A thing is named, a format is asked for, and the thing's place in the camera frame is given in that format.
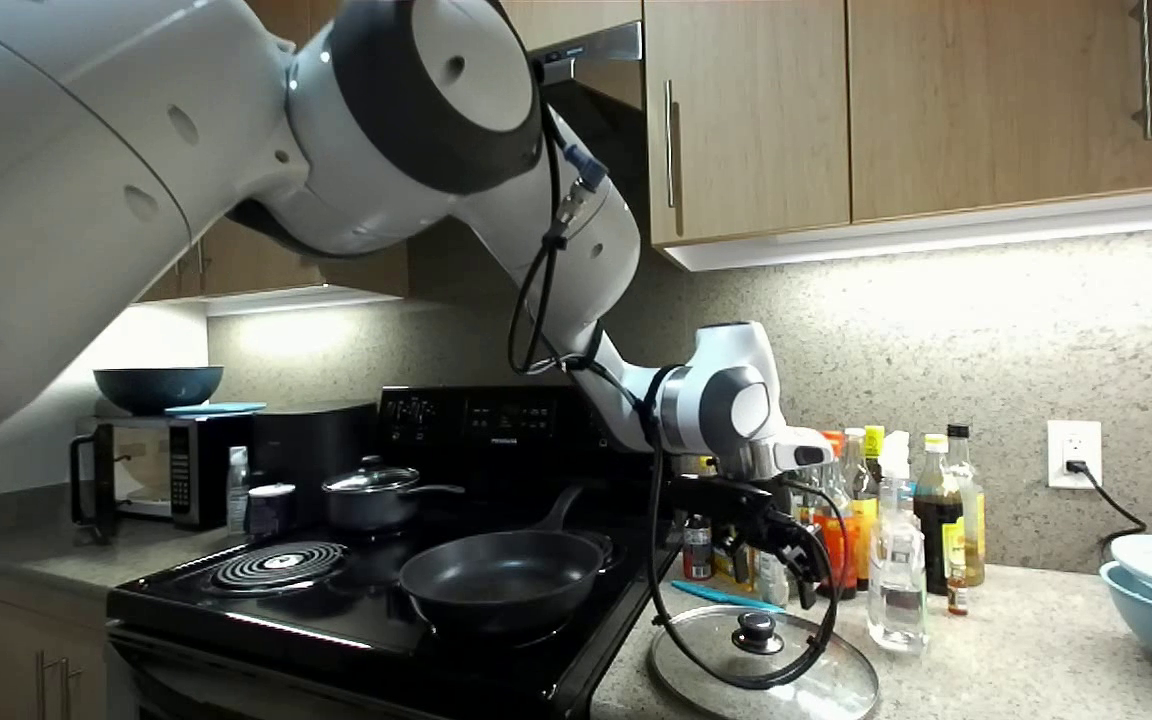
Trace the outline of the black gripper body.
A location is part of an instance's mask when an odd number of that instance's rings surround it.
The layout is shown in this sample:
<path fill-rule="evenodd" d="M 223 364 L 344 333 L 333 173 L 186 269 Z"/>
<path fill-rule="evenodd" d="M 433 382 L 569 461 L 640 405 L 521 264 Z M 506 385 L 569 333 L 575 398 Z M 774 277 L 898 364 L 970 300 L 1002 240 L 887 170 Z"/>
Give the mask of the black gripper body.
<path fill-rule="evenodd" d="M 727 533 L 727 549 L 752 543 L 771 557 L 808 557 L 816 536 L 774 508 L 774 495 L 749 480 L 675 480 L 673 503 L 701 514 Z"/>

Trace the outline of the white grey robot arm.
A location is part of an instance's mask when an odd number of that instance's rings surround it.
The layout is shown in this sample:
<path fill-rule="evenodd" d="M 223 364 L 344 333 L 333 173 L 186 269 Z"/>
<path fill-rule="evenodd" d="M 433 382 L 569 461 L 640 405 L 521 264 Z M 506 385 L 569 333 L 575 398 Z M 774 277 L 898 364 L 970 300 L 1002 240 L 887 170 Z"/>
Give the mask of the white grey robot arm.
<path fill-rule="evenodd" d="M 456 219 L 620 444 L 755 480 L 819 444 L 752 322 L 620 357 L 640 225 L 494 0 L 346 0 L 301 48 L 242 0 L 0 0 L 0 423 L 223 216 L 326 261 Z"/>

